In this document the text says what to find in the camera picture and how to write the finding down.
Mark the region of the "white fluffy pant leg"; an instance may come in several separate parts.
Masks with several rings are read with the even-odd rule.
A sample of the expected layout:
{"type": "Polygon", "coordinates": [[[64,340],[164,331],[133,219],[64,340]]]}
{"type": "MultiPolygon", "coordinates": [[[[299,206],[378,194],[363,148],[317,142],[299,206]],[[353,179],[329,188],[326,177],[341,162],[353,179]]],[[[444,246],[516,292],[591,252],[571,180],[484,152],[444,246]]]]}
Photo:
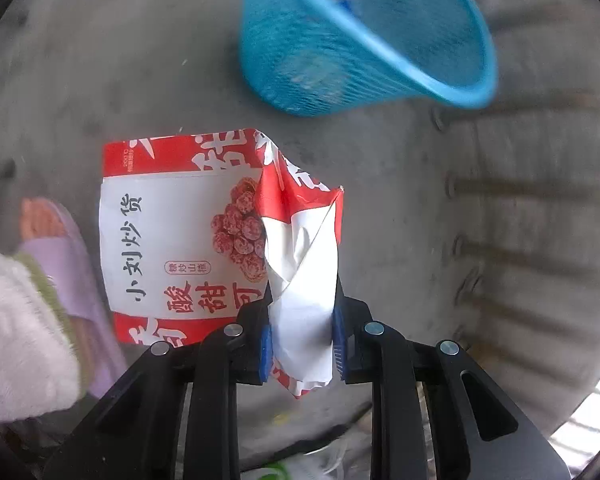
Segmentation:
{"type": "Polygon", "coordinates": [[[0,422],[71,408],[91,377],[42,268],[25,252],[0,253],[0,422]]]}

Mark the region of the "blue mesh trash basket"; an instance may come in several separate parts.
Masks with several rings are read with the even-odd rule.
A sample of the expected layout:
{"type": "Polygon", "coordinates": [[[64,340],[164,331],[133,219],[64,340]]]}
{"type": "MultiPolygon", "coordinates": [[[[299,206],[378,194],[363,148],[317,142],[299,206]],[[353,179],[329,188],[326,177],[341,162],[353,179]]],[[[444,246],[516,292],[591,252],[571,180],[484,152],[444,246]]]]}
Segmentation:
{"type": "Polygon", "coordinates": [[[261,100],[303,117],[413,98],[474,110],[498,85],[475,0],[244,0],[239,61],[261,100]]]}

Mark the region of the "purple slipper with foot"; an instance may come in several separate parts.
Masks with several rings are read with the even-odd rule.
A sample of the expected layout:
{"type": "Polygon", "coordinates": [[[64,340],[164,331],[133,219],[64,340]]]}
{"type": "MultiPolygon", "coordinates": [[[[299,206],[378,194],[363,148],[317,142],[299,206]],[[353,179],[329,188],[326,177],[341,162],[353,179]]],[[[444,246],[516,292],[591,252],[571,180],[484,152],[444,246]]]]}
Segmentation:
{"type": "Polygon", "coordinates": [[[126,361],[102,304],[91,257],[68,210],[46,198],[26,198],[20,212],[23,253],[33,259],[69,315],[87,365],[88,392],[101,398],[126,371],[126,361]]]}

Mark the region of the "red white snack bag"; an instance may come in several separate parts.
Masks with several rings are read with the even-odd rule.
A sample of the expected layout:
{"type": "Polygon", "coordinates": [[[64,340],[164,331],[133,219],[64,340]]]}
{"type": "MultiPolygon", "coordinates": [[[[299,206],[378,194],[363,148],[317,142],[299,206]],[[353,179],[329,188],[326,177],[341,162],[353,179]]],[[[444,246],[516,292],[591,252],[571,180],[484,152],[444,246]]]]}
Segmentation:
{"type": "Polygon", "coordinates": [[[294,396],[332,381],[343,192],[248,128],[108,143],[100,266],[126,344],[196,344],[253,301],[266,376],[294,396]]]}

